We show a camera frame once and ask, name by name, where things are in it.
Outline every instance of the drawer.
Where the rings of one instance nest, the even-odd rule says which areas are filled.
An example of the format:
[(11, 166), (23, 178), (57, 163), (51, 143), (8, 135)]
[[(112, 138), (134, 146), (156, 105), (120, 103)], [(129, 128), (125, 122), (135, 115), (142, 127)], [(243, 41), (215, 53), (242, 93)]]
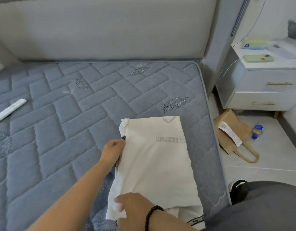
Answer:
[(296, 105), (296, 93), (235, 92), (227, 108), (287, 111)]
[(236, 91), (296, 92), (296, 70), (248, 70)]

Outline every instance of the white cable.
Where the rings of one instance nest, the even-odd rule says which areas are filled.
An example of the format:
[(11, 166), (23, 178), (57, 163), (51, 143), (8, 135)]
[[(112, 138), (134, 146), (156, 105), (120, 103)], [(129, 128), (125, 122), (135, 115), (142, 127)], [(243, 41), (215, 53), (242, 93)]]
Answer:
[(222, 77), (225, 76), (226, 72), (229, 70), (229, 68), (230, 68), (233, 64), (235, 64), (237, 61), (240, 61), (240, 60), (244, 60), (244, 59), (243, 59), (243, 58), (239, 58), (238, 60), (234, 61), (234, 62), (233, 62), (228, 68), (227, 68), (227, 70), (225, 71), (225, 73), (223, 74)]
[[(260, 13), (259, 13), (259, 15), (258, 15), (258, 18), (257, 18), (256, 22), (254, 23), (254, 26), (256, 25), (256, 23), (257, 23), (257, 21), (258, 21), (260, 15), (261, 15), (261, 12), (262, 12), (262, 10), (263, 10), (263, 7), (264, 7), (265, 3), (266, 3), (266, 0), (264, 0), (264, 3), (263, 3), (262, 8), (261, 8), (261, 11), (260, 11)], [(247, 35), (246, 35), (242, 40), (244, 40), (244, 39), (250, 34), (250, 32), (251, 32), (251, 30), (253, 30), (254, 26), (250, 29), (250, 31), (247, 33)]]

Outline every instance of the green phone case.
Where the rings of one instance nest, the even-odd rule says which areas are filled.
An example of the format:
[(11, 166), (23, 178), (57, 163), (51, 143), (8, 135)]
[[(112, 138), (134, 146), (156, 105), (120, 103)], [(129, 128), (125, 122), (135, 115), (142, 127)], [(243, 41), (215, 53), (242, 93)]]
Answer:
[(245, 62), (274, 62), (274, 58), (269, 54), (258, 54), (258, 55), (244, 55), (243, 59)]

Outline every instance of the folded white shirt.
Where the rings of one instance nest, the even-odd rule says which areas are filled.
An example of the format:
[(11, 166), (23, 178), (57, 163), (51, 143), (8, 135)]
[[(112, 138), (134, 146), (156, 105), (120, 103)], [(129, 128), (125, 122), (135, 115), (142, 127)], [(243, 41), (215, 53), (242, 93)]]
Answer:
[(114, 198), (140, 193), (194, 228), (205, 227), (179, 116), (122, 119), (126, 144), (108, 195), (106, 219), (126, 218)]

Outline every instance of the floor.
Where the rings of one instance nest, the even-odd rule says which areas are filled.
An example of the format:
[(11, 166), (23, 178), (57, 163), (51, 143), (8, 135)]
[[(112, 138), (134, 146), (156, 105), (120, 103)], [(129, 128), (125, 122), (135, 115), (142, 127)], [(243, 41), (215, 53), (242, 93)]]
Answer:
[[(219, 115), (217, 100), (215, 94), (209, 98), (213, 118)], [(265, 130), (257, 140), (249, 140), (252, 147), (260, 154), (256, 164), (248, 163), (234, 153), (228, 155), (220, 148), (227, 183), (244, 179), (246, 181), (278, 181), (296, 186), (296, 148), (279, 122), (272, 118), (270, 112), (265, 111), (244, 111), (238, 115), (238, 118), (250, 127), (261, 123)], [(239, 151), (249, 159), (254, 158), (243, 146)]]

